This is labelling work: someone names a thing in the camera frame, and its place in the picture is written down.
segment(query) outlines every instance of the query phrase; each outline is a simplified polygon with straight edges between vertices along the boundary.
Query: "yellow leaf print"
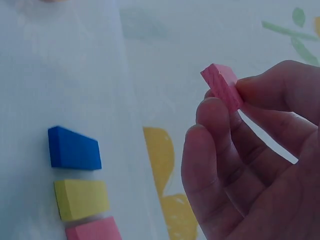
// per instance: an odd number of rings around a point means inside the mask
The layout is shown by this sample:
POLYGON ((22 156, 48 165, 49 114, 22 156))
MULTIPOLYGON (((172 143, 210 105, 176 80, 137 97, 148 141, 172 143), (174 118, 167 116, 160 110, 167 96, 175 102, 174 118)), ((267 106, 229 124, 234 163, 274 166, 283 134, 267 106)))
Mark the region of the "yellow leaf print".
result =
POLYGON ((144 127, 143 133, 148 149, 155 187, 158 195, 162 196, 174 170, 174 145, 167 132, 161 128, 144 127))
POLYGON ((315 25, 315 33, 318 35, 320 38, 320 16, 317 16, 314 20, 314 25, 315 25))
POLYGON ((143 132, 170 240, 196 240, 198 222, 187 196, 185 194, 164 196, 164 189, 175 165, 172 140, 161 128, 144 127, 143 132))

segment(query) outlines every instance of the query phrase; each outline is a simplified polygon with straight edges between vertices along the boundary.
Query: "hand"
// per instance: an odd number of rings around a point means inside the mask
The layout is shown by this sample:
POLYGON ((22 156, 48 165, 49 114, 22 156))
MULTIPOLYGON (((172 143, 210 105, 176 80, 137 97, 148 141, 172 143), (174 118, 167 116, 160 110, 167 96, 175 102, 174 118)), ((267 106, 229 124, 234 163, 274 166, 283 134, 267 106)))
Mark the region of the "hand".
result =
POLYGON ((284 61, 236 87, 241 110, 298 162, 274 152, 208 92, 186 133, 181 166, 206 238, 320 239, 320 68, 284 61))

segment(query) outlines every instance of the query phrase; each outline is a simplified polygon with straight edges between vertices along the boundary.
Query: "foam block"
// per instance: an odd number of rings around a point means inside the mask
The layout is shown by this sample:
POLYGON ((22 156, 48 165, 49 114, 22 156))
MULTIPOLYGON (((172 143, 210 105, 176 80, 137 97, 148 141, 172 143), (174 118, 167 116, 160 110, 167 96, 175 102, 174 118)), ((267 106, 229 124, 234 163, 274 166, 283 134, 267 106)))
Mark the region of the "foam block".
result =
POLYGON ((98 142, 61 126, 48 129, 51 166, 80 170, 101 169, 98 142))
POLYGON ((244 102, 236 89, 238 79, 230 67, 211 64, 201 72, 201 75, 213 95, 224 102, 230 113, 241 108, 244 102))
POLYGON ((112 216, 66 228, 65 233, 68 240, 122 240, 115 219, 112 216))
POLYGON ((54 182, 61 220, 74 221, 109 210, 107 186, 103 181, 65 179, 54 182))

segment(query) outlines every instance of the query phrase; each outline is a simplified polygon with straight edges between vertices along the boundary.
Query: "pink foam block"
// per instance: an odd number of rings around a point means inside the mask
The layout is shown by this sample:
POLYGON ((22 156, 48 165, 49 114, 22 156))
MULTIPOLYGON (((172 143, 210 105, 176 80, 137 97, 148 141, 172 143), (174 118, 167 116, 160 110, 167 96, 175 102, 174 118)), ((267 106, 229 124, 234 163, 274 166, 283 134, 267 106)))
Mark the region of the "pink foam block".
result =
POLYGON ((221 99, 230 113, 241 108, 244 102, 236 89, 238 79, 230 67, 211 64, 201 72, 201 75, 214 97, 221 99))
POLYGON ((122 240, 112 216, 66 228, 65 233, 68 240, 122 240))

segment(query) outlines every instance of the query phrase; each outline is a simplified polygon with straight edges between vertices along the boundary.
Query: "blue foam block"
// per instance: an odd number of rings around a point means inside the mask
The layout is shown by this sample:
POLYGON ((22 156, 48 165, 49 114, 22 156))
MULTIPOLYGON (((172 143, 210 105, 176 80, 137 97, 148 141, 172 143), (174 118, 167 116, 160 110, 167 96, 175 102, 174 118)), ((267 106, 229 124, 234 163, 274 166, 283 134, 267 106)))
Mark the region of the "blue foam block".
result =
POLYGON ((80 170, 101 169, 98 142, 61 126, 48 129, 51 166, 80 170))

